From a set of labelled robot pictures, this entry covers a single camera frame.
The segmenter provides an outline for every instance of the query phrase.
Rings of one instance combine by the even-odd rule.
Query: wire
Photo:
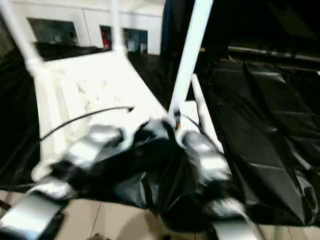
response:
[[[54,128],[53,130],[51,130],[50,132],[48,132],[46,135],[44,135],[44,137],[40,138],[40,141],[42,140],[45,140],[47,137],[49,137],[51,134],[53,134],[55,131],[63,128],[65,125],[68,125],[74,121],[77,121],[77,120],[80,120],[80,119],[83,119],[83,118],[86,118],[86,117],[89,117],[91,115],[94,115],[94,114],[99,114],[99,113],[102,113],[102,112],[106,112],[106,111],[111,111],[111,110],[119,110],[119,109],[127,109],[129,110],[129,112],[131,112],[134,107],[132,106],[116,106],[116,107],[111,107],[111,108],[105,108],[105,109],[102,109],[102,110],[98,110],[98,111],[93,111],[93,112],[90,112],[90,113],[87,113],[87,114],[84,114],[84,115],[81,115],[81,116],[78,116],[76,118],[73,118],[69,121],[66,121],[64,122],[63,124],[57,126],[56,128]]]
[[[49,131],[45,136],[40,138],[34,145],[32,145],[29,148],[29,151],[25,154],[24,158],[21,160],[20,165],[19,165],[17,171],[15,172],[15,174],[14,174],[14,176],[12,178],[12,181],[11,181],[11,183],[9,185],[8,194],[6,195],[6,197],[5,197],[4,201],[3,201],[4,204],[8,204],[8,202],[11,200],[11,193],[16,188],[16,186],[18,185],[18,183],[20,181],[20,178],[21,178],[21,175],[25,171],[25,168],[26,168],[26,166],[28,164],[28,160],[29,160],[30,156],[34,153],[36,148],[40,145],[40,143],[43,140],[45,140],[46,138],[51,136],[55,131],[63,128],[64,126],[66,126],[66,125],[68,125],[70,123],[73,123],[74,121],[77,121],[77,120],[80,120],[80,119],[83,119],[83,118],[87,118],[87,117],[89,117],[91,115],[94,115],[94,114],[99,114],[99,113],[102,113],[102,112],[107,112],[107,111],[111,111],[111,110],[119,110],[119,109],[127,109],[127,110],[129,110],[129,112],[131,112],[134,109],[134,107],[133,106],[117,106],[117,107],[105,108],[105,109],[98,110],[98,111],[93,111],[93,112],[81,115],[79,117],[76,117],[76,118],[73,118],[71,120],[68,120],[68,121],[64,122],[63,124],[57,126],[53,130]]]
[[[196,127],[199,129],[200,133],[201,133],[202,135],[204,135],[204,136],[210,141],[210,143],[213,144],[213,146],[215,147],[215,149],[218,151],[217,145],[211,140],[211,138],[208,136],[208,134],[206,134],[206,132],[201,128],[201,126],[200,126],[199,124],[197,124],[195,121],[193,121],[193,120],[191,119],[191,117],[189,117],[189,116],[187,116],[187,115],[185,115],[185,114],[181,114],[181,116],[187,118],[190,122],[192,122],[194,125],[196,125]]]

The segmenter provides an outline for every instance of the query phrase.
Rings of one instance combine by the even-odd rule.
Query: white metal pipe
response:
[[[205,100],[205,96],[201,90],[201,86],[198,80],[198,77],[196,74],[193,74],[192,76],[192,88],[193,93],[195,97],[195,102],[197,105],[197,111],[199,114],[199,121],[201,123],[202,129],[204,132],[211,138],[215,146],[218,148],[218,150],[223,153],[224,148],[222,147],[221,142],[218,140],[216,130],[214,127],[214,124],[212,123],[209,109]]]
[[[0,0],[0,10],[12,37],[21,51],[27,70],[34,76],[35,68],[43,63],[42,58],[32,43],[28,41],[27,36],[25,36],[25,31],[13,11],[10,0]]]
[[[169,107],[169,117],[174,119],[174,111],[179,109],[188,94],[201,43],[206,31],[214,0],[195,0],[191,20],[185,39],[182,58]]]
[[[256,49],[256,48],[243,47],[243,46],[228,46],[228,52],[268,55],[268,56],[278,57],[278,58],[298,59],[298,60],[317,62],[317,63],[320,62],[319,57],[313,57],[313,56],[302,55],[302,54],[292,55],[292,53],[289,53],[289,52],[269,51],[264,49]]]
[[[127,52],[123,38],[123,30],[120,27],[120,14],[119,14],[119,2],[118,0],[111,0],[111,15],[112,15],[112,51],[119,52],[121,54]]]

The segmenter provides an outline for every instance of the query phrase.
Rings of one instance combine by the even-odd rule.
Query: black plastic sheet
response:
[[[46,60],[102,51],[50,44],[37,47]],[[138,54],[128,57],[168,108],[179,62]],[[208,62],[201,57],[196,73],[237,186],[234,197],[245,204],[256,223],[318,226],[320,108],[316,87],[320,77],[249,64]],[[0,172],[5,171],[0,184],[7,189],[21,158],[39,139],[39,124],[33,81],[17,51],[0,65],[0,76],[5,139]],[[39,151],[30,158],[20,185],[32,183],[30,172],[39,161]],[[177,146],[162,153],[142,161],[128,160],[126,174],[113,187],[109,184],[112,176],[106,174],[100,179],[105,187],[101,182],[92,185],[83,197],[151,209],[176,231],[209,228],[210,221],[217,218],[210,210],[215,189],[211,184],[202,185],[192,174],[194,165]],[[10,156],[12,161],[5,168]]]
[[[199,75],[211,77],[205,97],[251,219],[318,225],[319,118],[288,72],[221,64]]]

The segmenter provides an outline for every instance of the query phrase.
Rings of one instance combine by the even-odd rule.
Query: black cable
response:
[[[212,143],[212,145],[215,147],[215,149],[218,151],[217,145],[212,141],[212,139],[208,136],[208,134],[206,134],[206,132],[200,127],[199,124],[197,124],[195,121],[193,121],[193,120],[191,119],[191,117],[189,117],[189,116],[187,116],[187,115],[185,115],[185,114],[181,114],[181,116],[189,119],[190,122],[192,122],[194,125],[196,125],[196,127],[199,129],[200,133],[201,133],[202,135],[204,135],[204,136],[210,141],[210,143]]]
[[[0,208],[2,208],[2,210],[8,211],[11,208],[11,205],[6,203],[5,201],[0,200]]]
[[[68,125],[74,121],[77,121],[79,119],[83,119],[83,118],[86,118],[86,117],[89,117],[91,115],[94,115],[94,114],[98,114],[98,113],[102,113],[102,112],[106,112],[106,111],[111,111],[111,110],[119,110],[119,109],[128,109],[129,112],[131,112],[134,107],[132,106],[116,106],[116,107],[110,107],[110,108],[105,108],[105,109],[102,109],[102,110],[98,110],[98,111],[93,111],[93,112],[90,112],[90,113],[87,113],[87,114],[84,114],[84,115],[81,115],[81,116],[78,116],[76,118],[73,118],[69,121],[66,121],[64,122],[63,124],[57,126],[56,128],[54,128],[53,130],[51,130],[50,132],[48,132],[46,135],[44,135],[44,137],[42,137],[40,139],[40,141],[42,140],[45,140],[47,137],[49,137],[51,134],[53,134],[55,131],[59,130],[60,128],[63,128],[65,125]]]
[[[15,186],[14,191],[23,193],[26,190],[29,190],[30,188],[34,187],[35,185],[37,185],[36,182],[18,184],[17,186]],[[0,185],[0,189],[6,191],[8,189],[8,185]]]
[[[110,107],[110,108],[105,108],[105,109],[102,109],[102,110],[98,110],[98,111],[93,111],[93,112],[90,112],[90,113],[87,113],[87,114],[84,114],[84,115],[81,115],[81,116],[78,116],[76,118],[73,118],[71,120],[68,120],[66,122],[64,122],[63,124],[57,126],[56,128],[54,128],[53,130],[51,130],[50,132],[48,132],[44,137],[40,138],[34,145],[32,145],[30,148],[29,148],[29,151],[25,154],[24,158],[21,160],[20,162],[20,165],[18,167],[18,170],[15,172],[13,178],[12,178],[12,181],[9,185],[9,189],[8,189],[8,194],[6,195],[5,199],[4,199],[4,204],[8,204],[8,202],[11,200],[10,196],[11,196],[11,193],[12,191],[16,188],[16,186],[18,185],[19,181],[20,181],[20,177],[22,175],[22,173],[24,172],[27,164],[28,164],[28,160],[30,158],[30,156],[34,153],[34,151],[36,150],[36,148],[40,145],[41,141],[45,140],[46,138],[48,138],[50,135],[52,135],[55,131],[63,128],[64,126],[74,122],[74,121],[77,121],[77,120],[80,120],[80,119],[83,119],[83,118],[86,118],[86,117],[89,117],[91,115],[94,115],[94,114],[98,114],[98,113],[102,113],[102,112],[107,112],[107,111],[111,111],[111,110],[119,110],[119,109],[127,109],[129,110],[129,112],[131,112],[134,107],[132,106],[117,106],[117,107]]]

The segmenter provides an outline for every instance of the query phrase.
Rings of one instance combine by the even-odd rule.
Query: tiled floor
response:
[[[10,203],[14,205],[21,196],[14,193]],[[0,198],[5,197],[6,192],[0,190]],[[149,211],[116,203],[79,199],[72,201],[65,212],[67,218],[57,240],[86,240],[96,233],[111,240],[159,240],[164,234],[171,234],[173,240],[207,239],[204,233],[174,233]],[[266,240],[320,239],[320,228],[316,227],[259,227]]]

